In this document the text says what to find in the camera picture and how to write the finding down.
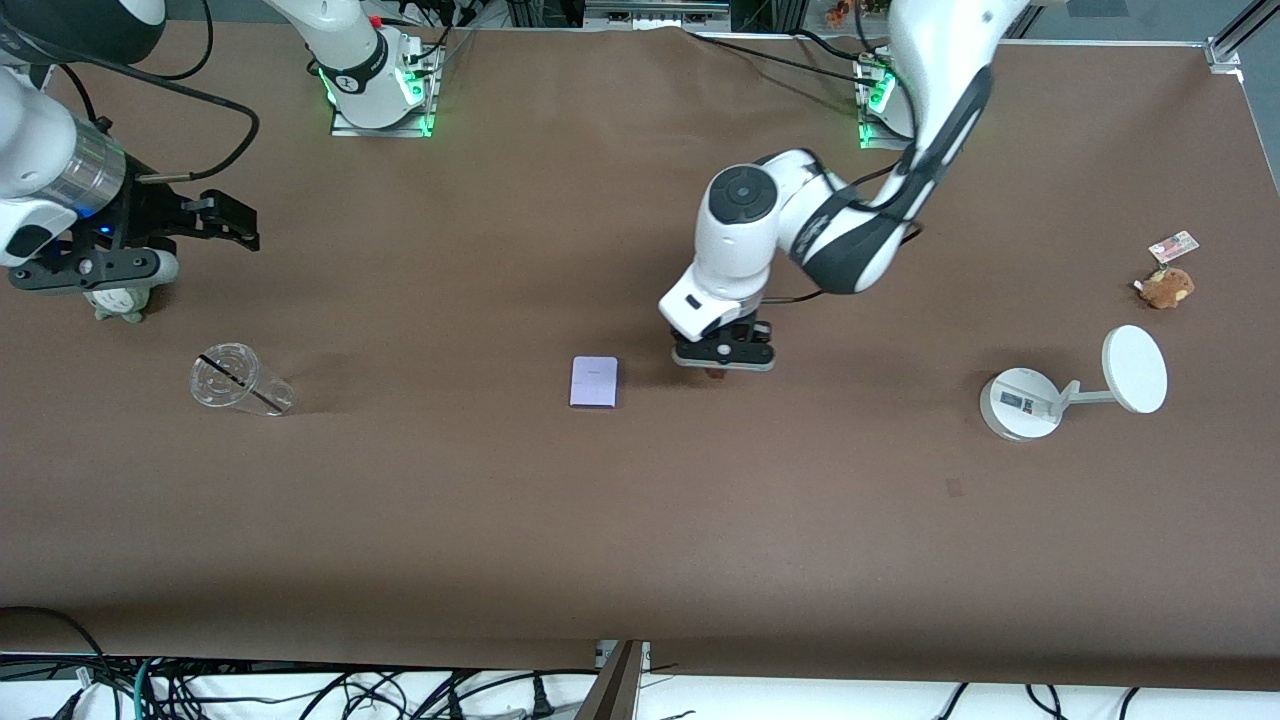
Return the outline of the white round desk stand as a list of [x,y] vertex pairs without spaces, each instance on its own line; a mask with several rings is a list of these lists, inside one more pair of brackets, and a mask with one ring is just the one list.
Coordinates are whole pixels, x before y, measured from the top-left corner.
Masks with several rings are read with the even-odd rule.
[[1011,442],[1042,439],[1079,405],[1116,404],[1133,414],[1158,411],[1169,393],[1169,368],[1155,338],[1138,325],[1120,325],[1103,338],[1105,389],[1085,391],[1079,380],[1057,387],[1030,368],[1007,369],[988,380],[979,409],[986,425]]

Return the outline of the brown plush keychain toy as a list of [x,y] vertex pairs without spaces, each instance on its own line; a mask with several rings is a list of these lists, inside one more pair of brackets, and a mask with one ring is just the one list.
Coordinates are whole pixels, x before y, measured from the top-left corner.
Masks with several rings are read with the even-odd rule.
[[1135,281],[1138,297],[1156,310],[1174,309],[1196,291],[1190,275],[1172,266],[1162,266],[1142,281]]

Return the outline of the white metal bracket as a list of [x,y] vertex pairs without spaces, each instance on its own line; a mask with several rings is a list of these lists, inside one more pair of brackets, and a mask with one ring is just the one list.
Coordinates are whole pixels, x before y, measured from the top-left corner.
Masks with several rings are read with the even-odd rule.
[[[604,639],[598,641],[594,653],[594,667],[600,671],[608,664],[614,650],[621,644],[621,641]],[[640,656],[640,669],[641,674],[648,674],[652,671],[652,644],[648,641],[639,642],[639,656]]]

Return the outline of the black drinking straw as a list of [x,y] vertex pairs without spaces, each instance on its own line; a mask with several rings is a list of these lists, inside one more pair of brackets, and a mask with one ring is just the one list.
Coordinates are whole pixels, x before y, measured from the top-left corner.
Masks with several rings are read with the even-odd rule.
[[285,409],[274,398],[256,389],[255,383],[242,378],[239,374],[227,369],[220,363],[206,354],[198,355],[198,365],[207,368],[218,379],[200,380],[193,389],[193,396],[209,407],[238,409],[251,414],[265,416],[280,416]]

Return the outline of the brown wooden beam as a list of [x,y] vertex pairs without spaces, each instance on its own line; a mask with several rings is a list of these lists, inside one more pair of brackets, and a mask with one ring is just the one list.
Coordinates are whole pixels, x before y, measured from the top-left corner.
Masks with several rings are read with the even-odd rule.
[[645,641],[614,642],[573,720],[635,720],[641,675],[649,669]]

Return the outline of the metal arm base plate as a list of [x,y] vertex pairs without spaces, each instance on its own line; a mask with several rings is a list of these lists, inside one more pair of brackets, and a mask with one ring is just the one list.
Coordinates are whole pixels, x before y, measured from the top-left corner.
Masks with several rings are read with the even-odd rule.
[[380,69],[357,76],[320,77],[332,105],[334,137],[426,138],[433,135],[445,50],[438,44],[392,33],[379,38],[387,50]]
[[896,76],[890,45],[858,55],[854,77],[859,140],[863,149],[902,150],[915,138],[913,101]]

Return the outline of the brown table cover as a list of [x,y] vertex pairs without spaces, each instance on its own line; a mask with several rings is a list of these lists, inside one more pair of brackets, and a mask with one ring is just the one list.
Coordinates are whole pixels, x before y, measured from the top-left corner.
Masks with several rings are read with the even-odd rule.
[[[198,87],[261,133],[214,184],[262,245],[182,241],[143,323],[0,277],[0,605],[111,653],[1280,689],[1280,195],[1197,47],[1000,49],[991,104],[865,293],[768,307],[777,364],[676,366],[658,299],[707,182],[785,149],[844,177],[845,83],[678,29],[479,31],[431,138],[334,138],[285,26]],[[1148,252],[1179,231],[1199,247]],[[1162,266],[1174,309],[1134,288]],[[1164,406],[996,436],[1018,366]],[[242,343],[297,396],[205,407]],[[571,407],[576,356],[618,405]]]

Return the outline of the aluminium frame profile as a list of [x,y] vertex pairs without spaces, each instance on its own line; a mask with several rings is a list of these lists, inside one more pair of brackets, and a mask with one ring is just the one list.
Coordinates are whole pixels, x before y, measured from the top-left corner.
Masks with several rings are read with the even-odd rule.
[[1280,0],[1249,0],[1216,35],[1206,40],[1204,54],[1215,74],[1239,68],[1239,51],[1271,20],[1280,19]]

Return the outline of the grey totoro plush toy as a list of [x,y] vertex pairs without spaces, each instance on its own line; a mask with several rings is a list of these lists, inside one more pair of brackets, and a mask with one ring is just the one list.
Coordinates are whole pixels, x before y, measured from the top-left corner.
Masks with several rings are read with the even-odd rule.
[[143,320],[146,307],[150,304],[151,288],[95,290],[83,293],[83,297],[93,309],[93,318],[97,322],[120,318],[127,323],[138,324]]

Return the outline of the grey metal device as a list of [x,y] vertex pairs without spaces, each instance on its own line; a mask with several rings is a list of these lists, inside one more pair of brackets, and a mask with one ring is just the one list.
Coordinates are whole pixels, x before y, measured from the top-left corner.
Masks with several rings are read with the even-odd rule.
[[680,27],[730,32],[728,0],[584,0],[585,29],[654,29]]

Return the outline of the clear plastic cup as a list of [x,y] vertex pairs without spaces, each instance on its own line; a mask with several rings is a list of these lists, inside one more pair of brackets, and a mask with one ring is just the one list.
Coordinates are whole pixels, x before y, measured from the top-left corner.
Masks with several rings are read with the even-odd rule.
[[255,416],[283,416],[297,401],[294,388],[242,343],[215,345],[201,352],[192,366],[189,392],[205,407]]

